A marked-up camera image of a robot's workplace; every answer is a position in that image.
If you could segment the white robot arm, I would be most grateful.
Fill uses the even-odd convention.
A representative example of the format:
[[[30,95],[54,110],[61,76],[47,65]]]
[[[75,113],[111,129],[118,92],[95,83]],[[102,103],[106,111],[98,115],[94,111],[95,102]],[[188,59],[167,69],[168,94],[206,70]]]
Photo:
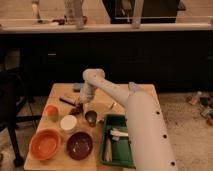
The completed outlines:
[[[92,101],[99,88],[125,109],[136,171],[178,171],[160,105],[152,95],[134,82],[123,89],[106,80],[103,69],[86,69],[83,79],[81,103]]]

